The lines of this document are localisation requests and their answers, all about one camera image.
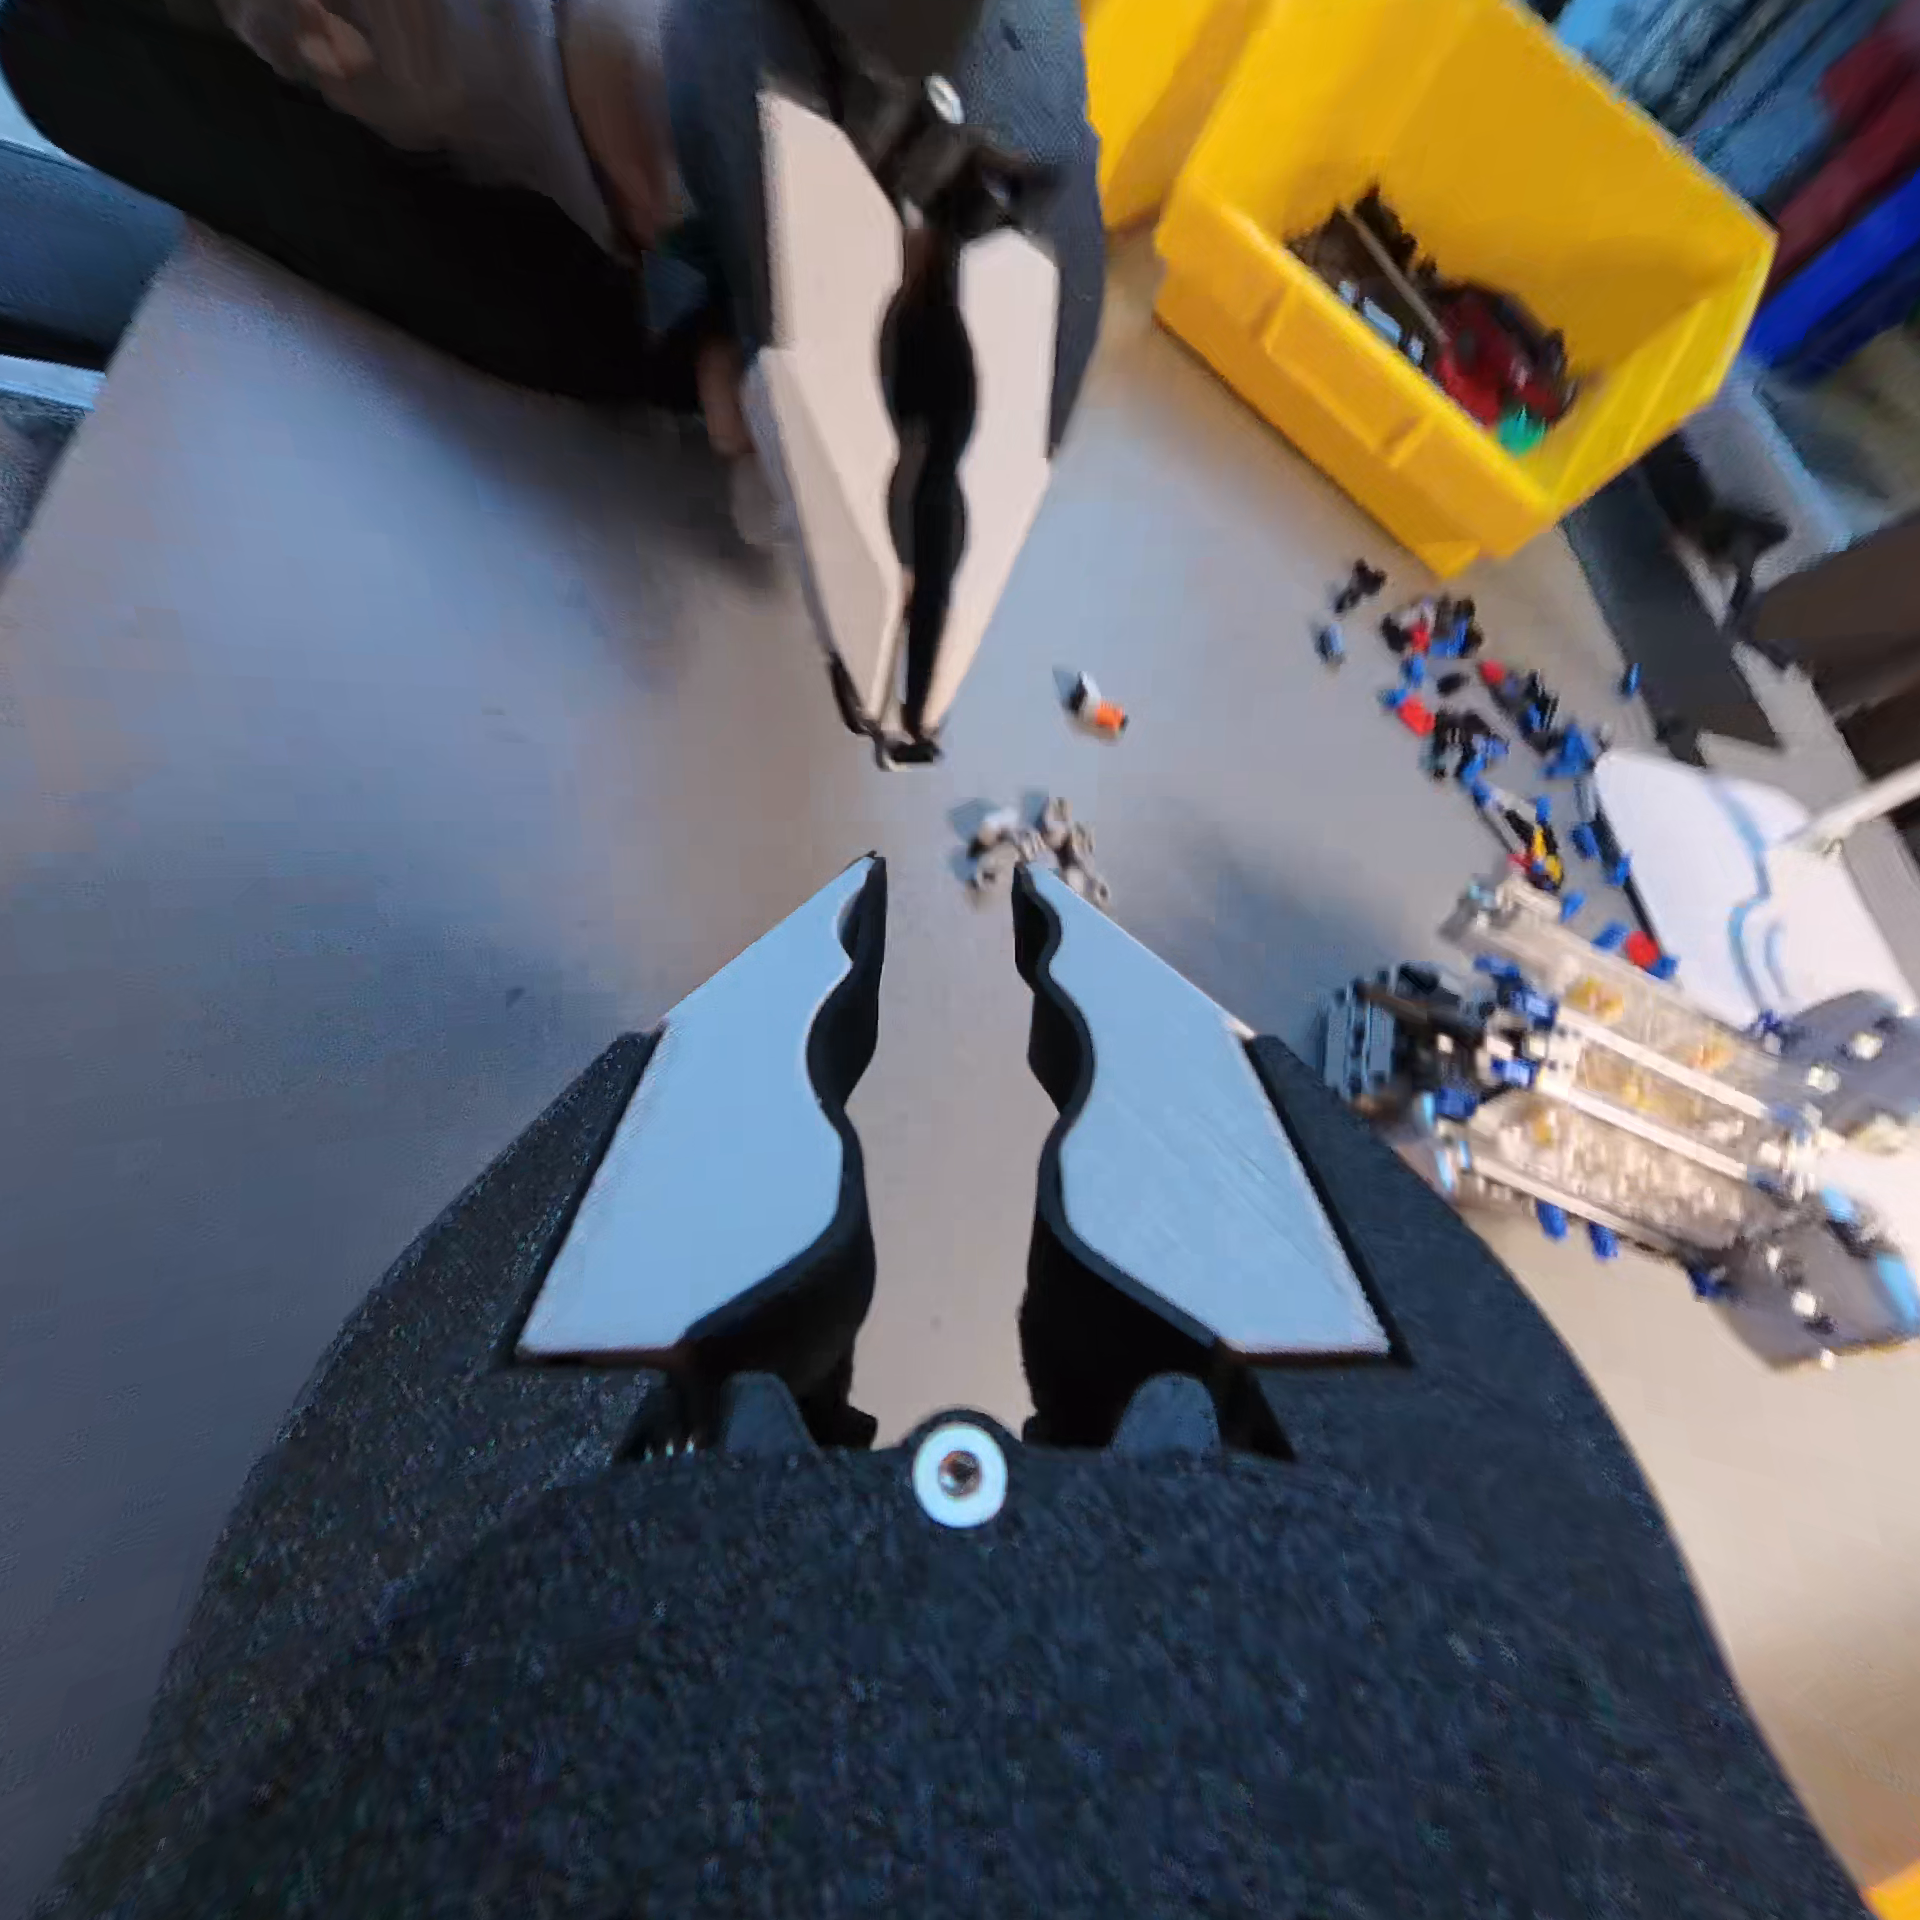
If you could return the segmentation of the pile of dark brick parts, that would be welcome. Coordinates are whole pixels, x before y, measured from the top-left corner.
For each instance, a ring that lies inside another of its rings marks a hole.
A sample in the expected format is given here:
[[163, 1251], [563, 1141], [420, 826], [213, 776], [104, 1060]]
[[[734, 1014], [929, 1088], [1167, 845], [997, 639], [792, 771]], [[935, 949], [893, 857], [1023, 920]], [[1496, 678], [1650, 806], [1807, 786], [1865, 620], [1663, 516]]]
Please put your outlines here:
[[1580, 397], [1563, 333], [1516, 293], [1445, 273], [1379, 187], [1285, 253], [1507, 455], [1538, 452]]

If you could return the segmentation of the scatter of small mixed parts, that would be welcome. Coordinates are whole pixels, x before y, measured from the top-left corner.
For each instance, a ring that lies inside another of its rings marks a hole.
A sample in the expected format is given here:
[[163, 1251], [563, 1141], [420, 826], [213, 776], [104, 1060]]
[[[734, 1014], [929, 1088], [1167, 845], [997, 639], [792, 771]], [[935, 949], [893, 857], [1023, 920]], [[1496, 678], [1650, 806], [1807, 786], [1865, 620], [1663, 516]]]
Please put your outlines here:
[[1374, 631], [1390, 665], [1379, 708], [1416, 749], [1424, 780], [1473, 817], [1491, 880], [1529, 885], [1563, 925], [1615, 897], [1619, 918], [1589, 940], [1675, 979], [1677, 955], [1651, 926], [1629, 845], [1599, 801], [1610, 731], [1583, 724], [1538, 669], [1496, 655], [1469, 593], [1430, 591], [1390, 609], [1383, 591], [1383, 567], [1359, 557], [1312, 626], [1316, 659], [1339, 669], [1349, 638]]

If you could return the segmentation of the grey desk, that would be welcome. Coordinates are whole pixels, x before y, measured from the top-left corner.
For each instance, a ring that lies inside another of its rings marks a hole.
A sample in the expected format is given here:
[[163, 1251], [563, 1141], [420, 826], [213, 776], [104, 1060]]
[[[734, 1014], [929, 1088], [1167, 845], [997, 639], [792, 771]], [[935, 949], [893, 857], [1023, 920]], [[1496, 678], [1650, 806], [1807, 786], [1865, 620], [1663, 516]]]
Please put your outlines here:
[[[892, 874], [854, 1090], [877, 1297], [854, 1402], [881, 1437], [1023, 1422], [1016, 1314], [1048, 1101], [1004, 897], [969, 809], [1061, 790], [1129, 934], [1252, 1027], [1432, 931], [1491, 858], [1379, 712], [1381, 648], [1324, 669], [1310, 609], [1366, 528], [1144, 314], [1125, 260], [1075, 428], [947, 758], [842, 731], [789, 584], [731, 548], [691, 449], [470, 377], [194, 234], [153, 283], [2, 589], [2, 1916], [38, 1907], [128, 1770], [255, 1457], [420, 1227], [621, 1033], [854, 852]], [[1088, 674], [1115, 740], [1061, 708]], [[621, 1516], [696, 1521], [690, 1570], [617, 1539], [581, 1652], [690, 1661], [714, 1707], [534, 1722], [537, 1814], [662, 1763], [639, 1874], [599, 1885], [497, 1790], [455, 1805], [480, 1885], [384, 1892], [370, 1839], [284, 1809], [344, 1916], [985, 1916], [1346, 1909], [1599, 1916], [1632, 1892], [1496, 1892], [1496, 1839], [1704, 1814], [1656, 1790], [1651, 1630], [1534, 1685], [1412, 1564], [1329, 1656], [1445, 1680], [1489, 1733], [1404, 1757], [1397, 1697], [1335, 1697], [1261, 1621], [1346, 1587], [1270, 1524], [1190, 1534], [1225, 1581], [1158, 1600], [1132, 1502], [1041, 1507], [1046, 1554], [937, 1548], [832, 1469], [731, 1521], [683, 1466]], [[557, 1874], [581, 1870], [586, 1888]]]

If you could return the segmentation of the pile of grey connectors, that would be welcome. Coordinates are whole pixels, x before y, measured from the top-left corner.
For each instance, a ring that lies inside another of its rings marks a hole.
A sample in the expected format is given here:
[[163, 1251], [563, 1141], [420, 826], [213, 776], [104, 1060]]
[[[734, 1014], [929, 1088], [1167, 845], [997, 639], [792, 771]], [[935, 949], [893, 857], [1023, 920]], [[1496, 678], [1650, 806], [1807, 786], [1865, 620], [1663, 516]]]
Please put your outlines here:
[[1024, 870], [1059, 874], [1096, 912], [1114, 908], [1092, 830], [1066, 798], [1046, 795], [1033, 809], [993, 806], [964, 837], [960, 874], [969, 897], [997, 897]]

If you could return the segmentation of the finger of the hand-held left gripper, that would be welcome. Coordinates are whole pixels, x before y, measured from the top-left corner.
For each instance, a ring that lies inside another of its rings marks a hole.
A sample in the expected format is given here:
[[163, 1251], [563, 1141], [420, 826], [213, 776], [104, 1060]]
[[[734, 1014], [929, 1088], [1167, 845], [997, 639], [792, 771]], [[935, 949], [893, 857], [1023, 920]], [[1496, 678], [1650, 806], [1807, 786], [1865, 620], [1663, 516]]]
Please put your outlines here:
[[914, 750], [940, 750], [1051, 481], [1053, 260], [1033, 234], [993, 228], [947, 253], [911, 321], [927, 329], [902, 355], [923, 425], [903, 501], [902, 728]]
[[756, 136], [767, 340], [748, 369], [748, 420], [850, 728], [911, 735], [906, 579], [892, 528], [902, 443], [881, 384], [902, 212], [853, 136], [792, 95], [756, 95]]

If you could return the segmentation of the blue plastic bin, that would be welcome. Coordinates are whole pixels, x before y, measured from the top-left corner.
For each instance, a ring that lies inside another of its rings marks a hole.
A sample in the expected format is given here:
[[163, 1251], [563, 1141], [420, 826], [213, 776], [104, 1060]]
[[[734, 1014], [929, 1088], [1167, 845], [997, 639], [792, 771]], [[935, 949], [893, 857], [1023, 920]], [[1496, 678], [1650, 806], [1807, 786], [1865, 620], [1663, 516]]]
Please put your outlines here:
[[1916, 174], [1764, 300], [1743, 360], [1811, 384], [1912, 314]]

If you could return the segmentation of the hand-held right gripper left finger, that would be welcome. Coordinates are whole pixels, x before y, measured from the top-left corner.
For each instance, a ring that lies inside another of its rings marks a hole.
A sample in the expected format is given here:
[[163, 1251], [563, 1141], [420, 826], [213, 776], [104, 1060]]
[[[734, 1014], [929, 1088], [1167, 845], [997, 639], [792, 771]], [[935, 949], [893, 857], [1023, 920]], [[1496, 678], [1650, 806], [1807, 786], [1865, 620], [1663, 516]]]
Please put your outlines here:
[[850, 861], [654, 1028], [647, 1065], [514, 1336], [521, 1361], [662, 1361], [842, 1211], [845, 1094], [808, 1057], [854, 979], [886, 861]]

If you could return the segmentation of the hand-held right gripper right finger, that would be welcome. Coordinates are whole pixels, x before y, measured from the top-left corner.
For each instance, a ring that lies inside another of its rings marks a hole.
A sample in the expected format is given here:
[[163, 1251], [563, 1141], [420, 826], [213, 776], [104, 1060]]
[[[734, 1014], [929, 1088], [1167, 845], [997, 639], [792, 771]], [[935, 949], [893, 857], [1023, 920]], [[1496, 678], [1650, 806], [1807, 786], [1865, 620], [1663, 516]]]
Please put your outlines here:
[[1066, 1261], [1245, 1361], [1379, 1361], [1390, 1331], [1252, 1065], [1252, 1028], [1053, 870], [1011, 888], [1038, 1220]]

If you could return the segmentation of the brick engine model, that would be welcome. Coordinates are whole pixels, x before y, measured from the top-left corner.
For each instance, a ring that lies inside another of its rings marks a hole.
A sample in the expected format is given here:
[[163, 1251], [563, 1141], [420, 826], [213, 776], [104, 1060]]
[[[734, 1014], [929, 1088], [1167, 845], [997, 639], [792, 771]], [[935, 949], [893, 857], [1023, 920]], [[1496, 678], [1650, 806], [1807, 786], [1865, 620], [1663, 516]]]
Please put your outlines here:
[[1457, 1211], [1632, 1248], [1769, 1369], [1916, 1344], [1916, 1020], [1849, 994], [1719, 1021], [1523, 880], [1323, 999], [1324, 1084]]

